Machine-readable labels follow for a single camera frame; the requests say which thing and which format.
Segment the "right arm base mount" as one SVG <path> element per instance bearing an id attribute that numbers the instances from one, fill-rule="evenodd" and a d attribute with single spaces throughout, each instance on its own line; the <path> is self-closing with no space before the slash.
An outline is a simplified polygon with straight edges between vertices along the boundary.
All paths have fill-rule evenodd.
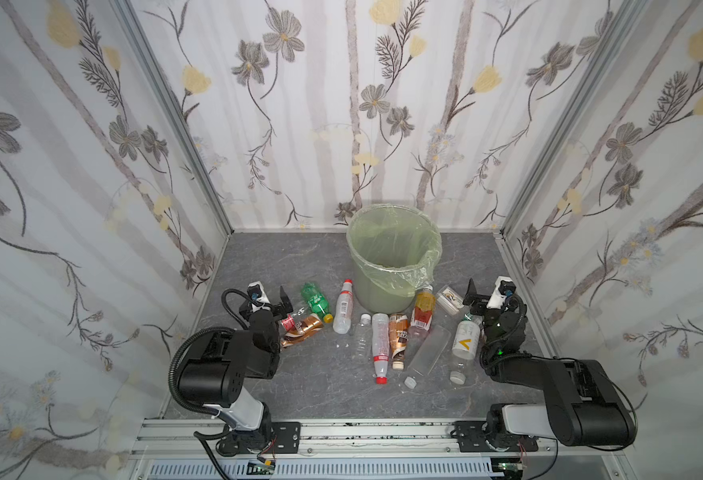
<path id="1" fill-rule="evenodd" d="M 522 454 L 539 451 L 535 438 L 493 431 L 485 421 L 457 421 L 449 436 L 457 441 L 461 453 Z"/>

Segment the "large clear empty bottle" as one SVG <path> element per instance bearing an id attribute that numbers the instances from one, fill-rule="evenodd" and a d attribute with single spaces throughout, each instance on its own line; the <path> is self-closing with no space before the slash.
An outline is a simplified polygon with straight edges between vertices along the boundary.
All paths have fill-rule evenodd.
<path id="1" fill-rule="evenodd" d="M 449 342 L 449 331 L 445 327 L 433 326 L 425 340 L 421 342 L 419 350 L 415 352 L 415 357 L 409 364 L 407 376 L 403 380 L 403 386 L 407 390 L 415 390 L 423 385 L 425 378 L 429 376 L 431 370 L 437 364 L 443 350 Z"/>

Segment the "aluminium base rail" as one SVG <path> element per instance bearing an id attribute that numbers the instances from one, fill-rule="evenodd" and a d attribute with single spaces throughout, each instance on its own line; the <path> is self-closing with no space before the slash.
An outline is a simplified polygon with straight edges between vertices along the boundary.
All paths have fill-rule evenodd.
<path id="1" fill-rule="evenodd" d="M 538 452 L 461 453 L 449 436 L 455 419 L 302 419 L 297 454 L 238 454 L 212 463 L 194 433 L 219 433 L 217 420 L 147 420 L 129 455 L 125 479 L 218 479 L 221 461 L 255 460 L 273 469 L 284 459 L 333 458 L 489 458 L 502 478 L 633 479 L 621 452 L 565 447 L 541 439 Z"/>

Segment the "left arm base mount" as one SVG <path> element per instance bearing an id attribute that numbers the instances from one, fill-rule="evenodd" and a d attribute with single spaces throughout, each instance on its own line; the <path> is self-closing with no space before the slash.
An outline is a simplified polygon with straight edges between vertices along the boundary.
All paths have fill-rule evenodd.
<path id="1" fill-rule="evenodd" d="M 297 454 L 300 446 L 300 422 L 272 422 L 258 430 L 235 430 L 216 444 L 217 454 L 234 457 L 238 454 Z"/>

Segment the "white label yellow V bottle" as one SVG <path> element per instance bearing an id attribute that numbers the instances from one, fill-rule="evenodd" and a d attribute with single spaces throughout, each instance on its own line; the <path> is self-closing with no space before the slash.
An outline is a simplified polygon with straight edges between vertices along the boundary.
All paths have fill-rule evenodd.
<path id="1" fill-rule="evenodd" d="M 465 314 L 457 324 L 453 344 L 451 344 L 451 371 L 449 380 L 455 385 L 465 385 L 473 373 L 473 364 L 481 344 L 483 318 L 479 315 Z"/>

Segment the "green plastic bottle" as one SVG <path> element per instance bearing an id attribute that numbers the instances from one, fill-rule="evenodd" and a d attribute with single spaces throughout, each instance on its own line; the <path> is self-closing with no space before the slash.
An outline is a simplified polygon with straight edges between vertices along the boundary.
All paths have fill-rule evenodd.
<path id="1" fill-rule="evenodd" d="M 301 289 L 301 296 L 308 304 L 311 312 L 316 314 L 325 324 L 330 324 L 334 320 L 330 302 L 321 292 L 319 286 L 314 282 L 307 282 Z"/>

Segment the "clear bottle red label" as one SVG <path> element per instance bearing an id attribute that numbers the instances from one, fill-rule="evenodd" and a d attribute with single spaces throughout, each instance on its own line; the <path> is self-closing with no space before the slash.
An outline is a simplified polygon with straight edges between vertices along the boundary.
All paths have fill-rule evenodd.
<path id="1" fill-rule="evenodd" d="M 387 384 L 389 370 L 389 316 L 385 313 L 373 314 L 371 318 L 371 356 L 375 368 L 375 383 Z"/>

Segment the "small clear bottle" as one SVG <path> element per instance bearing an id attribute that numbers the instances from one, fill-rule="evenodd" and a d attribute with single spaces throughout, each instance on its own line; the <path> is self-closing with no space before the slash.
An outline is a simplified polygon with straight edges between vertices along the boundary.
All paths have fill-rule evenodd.
<path id="1" fill-rule="evenodd" d="M 369 352 L 369 336 L 371 336 L 371 315 L 363 313 L 353 330 L 353 358 L 365 359 Z"/>

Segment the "brown label coffee bottle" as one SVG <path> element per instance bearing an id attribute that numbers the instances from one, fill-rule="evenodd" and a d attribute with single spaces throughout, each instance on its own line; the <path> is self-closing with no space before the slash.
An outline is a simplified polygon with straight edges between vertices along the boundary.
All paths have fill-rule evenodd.
<path id="1" fill-rule="evenodd" d="M 281 344 L 283 348 L 298 345 L 316 335 L 323 328 L 323 320 L 317 314 L 311 314 L 295 323 L 294 327 L 284 334 Z"/>

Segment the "copper label short bottle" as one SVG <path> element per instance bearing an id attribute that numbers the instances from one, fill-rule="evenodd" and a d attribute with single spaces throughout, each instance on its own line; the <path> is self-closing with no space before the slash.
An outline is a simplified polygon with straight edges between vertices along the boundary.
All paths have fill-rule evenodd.
<path id="1" fill-rule="evenodd" d="M 446 285 L 437 292 L 437 304 L 441 306 L 441 309 L 447 313 L 449 316 L 457 316 L 461 314 L 465 305 L 463 305 L 463 296 L 459 295 L 457 291 Z"/>

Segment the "brown label milk tea bottle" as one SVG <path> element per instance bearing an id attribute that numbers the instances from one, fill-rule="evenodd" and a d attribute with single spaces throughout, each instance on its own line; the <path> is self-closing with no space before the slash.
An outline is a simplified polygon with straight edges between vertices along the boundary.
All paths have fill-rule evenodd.
<path id="1" fill-rule="evenodd" d="M 389 316 L 389 348 L 391 348 L 391 368 L 405 369 L 405 350 L 409 343 L 409 317 L 405 313 Z"/>

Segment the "green lined waste bin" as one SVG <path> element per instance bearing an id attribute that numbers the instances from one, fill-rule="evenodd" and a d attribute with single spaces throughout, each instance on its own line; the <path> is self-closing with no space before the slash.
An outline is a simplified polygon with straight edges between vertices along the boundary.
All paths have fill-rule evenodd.
<path id="1" fill-rule="evenodd" d="M 423 211 L 373 204 L 349 221 L 355 296 L 373 313 L 406 310 L 419 290 L 433 285 L 443 254 L 441 232 Z"/>

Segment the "white bottle red cap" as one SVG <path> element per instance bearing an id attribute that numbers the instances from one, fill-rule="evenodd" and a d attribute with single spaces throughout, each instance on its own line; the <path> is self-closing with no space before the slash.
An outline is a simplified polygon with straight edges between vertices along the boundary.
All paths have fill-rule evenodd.
<path id="1" fill-rule="evenodd" d="M 347 279 L 336 304 L 336 315 L 333 322 L 337 334 L 348 334 L 352 327 L 353 317 L 353 281 Z"/>

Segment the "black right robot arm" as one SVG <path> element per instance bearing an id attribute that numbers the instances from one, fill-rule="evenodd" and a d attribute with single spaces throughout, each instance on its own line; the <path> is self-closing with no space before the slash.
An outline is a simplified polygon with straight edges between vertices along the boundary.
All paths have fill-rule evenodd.
<path id="1" fill-rule="evenodd" d="M 517 285 L 497 278 L 492 294 L 469 280 L 463 305 L 481 318 L 483 346 L 477 364 L 497 383 L 535 389 L 542 404 L 493 404 L 483 426 L 485 442 L 503 450 L 529 437 L 567 447 L 617 451 L 635 442 L 637 414 L 597 360 L 547 358 L 521 349 L 527 304 Z"/>

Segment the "orange drink bottle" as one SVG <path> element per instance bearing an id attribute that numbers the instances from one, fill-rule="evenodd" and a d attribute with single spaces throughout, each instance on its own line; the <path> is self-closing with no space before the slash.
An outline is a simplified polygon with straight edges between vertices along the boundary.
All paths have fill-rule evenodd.
<path id="1" fill-rule="evenodd" d="M 425 336 L 431 329 L 431 320 L 437 304 L 433 287 L 427 286 L 417 292 L 413 313 L 411 314 L 411 332 L 417 336 Z"/>

